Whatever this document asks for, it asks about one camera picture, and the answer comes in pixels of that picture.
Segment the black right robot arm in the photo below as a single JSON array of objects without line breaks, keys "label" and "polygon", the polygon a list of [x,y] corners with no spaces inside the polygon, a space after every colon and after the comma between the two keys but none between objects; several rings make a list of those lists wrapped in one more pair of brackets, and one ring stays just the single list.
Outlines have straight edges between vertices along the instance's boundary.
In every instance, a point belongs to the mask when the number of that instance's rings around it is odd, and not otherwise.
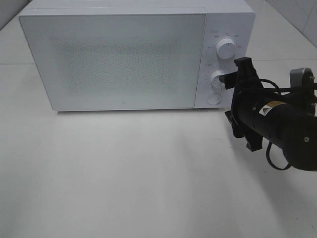
[{"label": "black right robot arm", "polygon": [[283,170],[294,167],[303,171],[317,170],[317,118],[315,116],[317,84],[310,68],[290,71],[290,87],[260,79],[252,59],[234,60],[237,71],[220,76],[226,89],[233,89],[229,111],[225,115],[236,138],[245,138],[247,148],[254,152],[269,144],[266,160],[279,169],[270,158],[272,145],[279,147],[287,161]]}]

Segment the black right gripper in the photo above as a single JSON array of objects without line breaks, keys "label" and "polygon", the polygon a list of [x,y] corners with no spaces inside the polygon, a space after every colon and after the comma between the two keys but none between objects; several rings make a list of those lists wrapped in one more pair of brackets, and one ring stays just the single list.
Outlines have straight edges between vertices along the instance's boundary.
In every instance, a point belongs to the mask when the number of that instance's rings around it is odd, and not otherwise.
[{"label": "black right gripper", "polygon": [[254,152],[262,149],[263,136],[253,128],[252,115],[256,112],[255,89],[262,88],[252,59],[234,60],[237,71],[221,75],[219,81],[226,90],[234,89],[231,108],[225,112],[235,138],[245,138],[246,147]]}]

